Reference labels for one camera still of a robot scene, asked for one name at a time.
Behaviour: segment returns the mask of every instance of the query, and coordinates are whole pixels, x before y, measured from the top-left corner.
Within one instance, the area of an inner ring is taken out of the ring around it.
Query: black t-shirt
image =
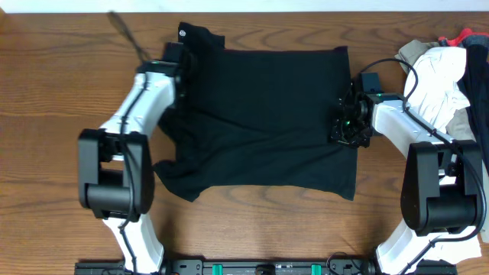
[[[179,26],[198,69],[161,129],[176,161],[154,170],[189,201],[210,186],[301,186],[353,200],[357,150],[329,142],[338,99],[351,85],[346,47],[225,50],[204,27]]]

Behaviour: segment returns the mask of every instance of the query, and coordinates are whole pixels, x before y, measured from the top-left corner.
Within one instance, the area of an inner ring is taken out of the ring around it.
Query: wooden table
[[[350,48],[351,71],[392,57],[412,39],[488,31],[488,13],[295,13],[123,15],[153,57],[180,21],[208,27],[239,50]],[[138,60],[105,15],[8,15],[0,27],[0,273],[69,274],[78,260],[119,259],[112,233],[78,202],[76,139],[120,106]],[[385,90],[401,92],[398,64],[382,64]],[[173,158],[159,130],[153,161]],[[158,182],[151,208],[170,256],[208,259],[366,255],[401,220],[405,160],[382,137],[360,149],[354,202],[298,187],[207,189],[194,203]],[[461,274],[489,273],[483,258]]]

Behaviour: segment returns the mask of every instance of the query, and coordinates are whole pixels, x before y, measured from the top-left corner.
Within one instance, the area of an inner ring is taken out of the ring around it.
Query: green connector
[[[312,275],[321,275],[321,265],[320,264],[313,264],[311,265],[311,274]]]
[[[222,265],[221,264],[212,265],[212,275],[222,275]]]

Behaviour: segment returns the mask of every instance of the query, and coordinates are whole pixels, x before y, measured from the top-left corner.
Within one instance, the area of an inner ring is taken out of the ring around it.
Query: clothing pile
[[[438,42],[409,42],[395,56],[411,64],[418,73],[419,83],[409,98],[412,110],[418,112],[438,131],[459,140],[472,139],[481,147],[482,181],[489,192],[489,34],[465,28],[460,35]],[[414,73],[408,73],[404,95],[414,85]],[[486,218],[481,231],[489,242]]]

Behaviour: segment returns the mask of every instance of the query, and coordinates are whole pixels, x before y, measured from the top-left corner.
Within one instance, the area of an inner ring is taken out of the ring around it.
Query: white cloth
[[[411,109],[444,133],[455,111],[470,106],[457,85],[465,73],[466,60],[464,48],[434,47],[413,65],[419,82],[408,99]],[[413,88],[414,80],[414,73],[410,72],[404,86],[404,96]]]
[[[407,263],[412,261],[421,250],[435,238],[459,238],[469,235],[474,226],[468,226],[462,233],[450,235],[448,233],[430,233],[425,237],[418,237],[416,232],[410,229],[404,220],[397,226],[392,235],[379,245],[376,250],[379,266],[383,273],[398,274]],[[439,242],[435,244],[423,257],[425,260],[446,260],[450,264],[480,257],[481,246],[477,236],[460,242]],[[416,269],[418,263],[414,264],[407,273]]]

